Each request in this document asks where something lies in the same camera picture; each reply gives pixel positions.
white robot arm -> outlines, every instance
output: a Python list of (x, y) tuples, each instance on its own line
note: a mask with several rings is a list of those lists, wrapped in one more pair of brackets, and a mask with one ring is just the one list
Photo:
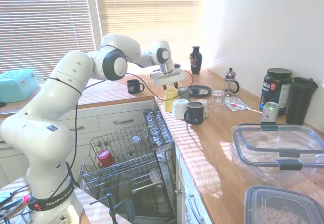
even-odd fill
[(155, 85), (185, 79), (184, 72), (172, 63), (167, 42), (141, 54), (137, 41), (108, 35), (97, 52), (66, 54), (40, 92), (1, 124), (0, 134), (6, 143), (29, 160), (27, 178), (32, 198), (28, 206), (34, 211), (22, 217), (21, 223), (50, 223), (71, 206), (75, 215), (81, 216), (83, 206), (73, 192), (71, 179), (63, 181), (68, 174), (65, 158), (74, 145), (73, 133), (56, 121), (75, 107), (90, 78), (119, 80), (126, 74), (127, 62), (142, 67), (160, 65), (161, 72), (152, 77)]

window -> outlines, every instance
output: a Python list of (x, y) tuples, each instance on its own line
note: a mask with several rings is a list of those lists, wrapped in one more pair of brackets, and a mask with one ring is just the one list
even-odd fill
[(201, 0), (97, 0), (102, 34), (136, 39), (141, 49), (170, 44), (175, 63), (189, 66), (192, 46), (201, 42)]
[(43, 82), (73, 50), (95, 50), (87, 0), (0, 0), (0, 73), (31, 68)]

french press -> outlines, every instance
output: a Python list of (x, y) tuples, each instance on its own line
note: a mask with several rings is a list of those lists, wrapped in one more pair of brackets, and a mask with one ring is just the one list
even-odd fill
[(224, 91), (227, 93), (227, 96), (232, 96), (239, 91), (239, 84), (235, 80), (236, 73), (233, 71), (233, 68), (230, 68), (229, 71), (225, 73), (224, 78)]

glass tumbler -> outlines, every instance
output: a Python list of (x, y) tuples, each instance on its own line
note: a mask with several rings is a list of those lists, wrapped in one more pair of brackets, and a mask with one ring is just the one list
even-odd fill
[(220, 117), (225, 111), (225, 95), (223, 90), (215, 90), (212, 93), (212, 100), (210, 105), (210, 115), (213, 117)]

black container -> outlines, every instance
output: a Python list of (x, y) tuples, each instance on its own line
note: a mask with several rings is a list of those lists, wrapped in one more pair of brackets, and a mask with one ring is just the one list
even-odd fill
[(318, 85), (312, 78), (294, 77), (292, 85), (286, 123), (303, 124), (304, 119)]
[(203, 56), (199, 52), (199, 46), (192, 47), (193, 51), (190, 54), (190, 68), (192, 74), (199, 74), (201, 69), (201, 63), (203, 61)]
[(266, 102), (279, 104), (279, 115), (284, 115), (287, 110), (289, 93), (293, 79), (292, 71), (282, 68), (270, 68), (264, 77), (260, 110)]

